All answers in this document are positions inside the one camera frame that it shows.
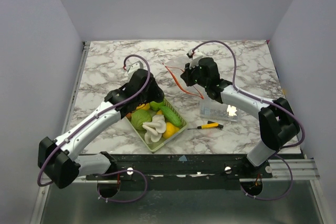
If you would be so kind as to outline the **light green pepper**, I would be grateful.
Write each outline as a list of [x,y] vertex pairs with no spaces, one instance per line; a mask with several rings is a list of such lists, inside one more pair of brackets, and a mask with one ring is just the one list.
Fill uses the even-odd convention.
[[158,111],[164,105],[165,103],[163,101],[162,102],[155,102],[155,101],[150,102],[150,108],[153,111]]

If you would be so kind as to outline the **green bitter cucumber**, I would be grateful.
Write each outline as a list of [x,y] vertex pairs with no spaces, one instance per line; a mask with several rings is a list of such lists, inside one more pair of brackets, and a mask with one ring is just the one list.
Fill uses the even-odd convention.
[[182,121],[181,119],[173,112],[172,109],[170,109],[168,106],[161,106],[160,110],[162,111],[162,114],[164,117],[172,123],[176,127],[181,127]]

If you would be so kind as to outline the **clear zip bag orange zipper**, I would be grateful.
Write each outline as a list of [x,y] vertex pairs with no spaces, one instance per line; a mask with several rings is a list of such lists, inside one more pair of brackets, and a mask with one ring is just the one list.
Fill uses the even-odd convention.
[[167,86],[165,89],[168,91],[170,97],[178,98],[193,98],[204,101],[205,95],[195,85],[189,86],[183,79],[185,70],[182,67],[168,66],[162,63],[163,69],[166,74],[164,84]]

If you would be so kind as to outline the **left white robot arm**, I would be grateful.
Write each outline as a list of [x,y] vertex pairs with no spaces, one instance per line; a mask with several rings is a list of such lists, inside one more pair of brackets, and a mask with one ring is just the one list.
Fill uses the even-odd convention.
[[153,74],[136,70],[128,83],[110,91],[104,101],[68,132],[39,143],[38,167],[58,188],[70,185],[77,177],[100,174],[104,179],[116,175],[115,162],[107,152],[80,156],[84,148],[106,128],[119,122],[138,106],[164,99]]

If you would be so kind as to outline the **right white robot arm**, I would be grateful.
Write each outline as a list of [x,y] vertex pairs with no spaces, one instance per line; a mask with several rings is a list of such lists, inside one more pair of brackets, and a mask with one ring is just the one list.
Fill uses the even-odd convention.
[[181,78],[188,87],[197,84],[204,88],[210,99],[234,106],[258,119],[261,140],[241,165],[246,177],[259,174],[260,166],[300,132],[286,99],[266,99],[235,88],[232,82],[220,77],[213,58],[199,57],[186,63]]

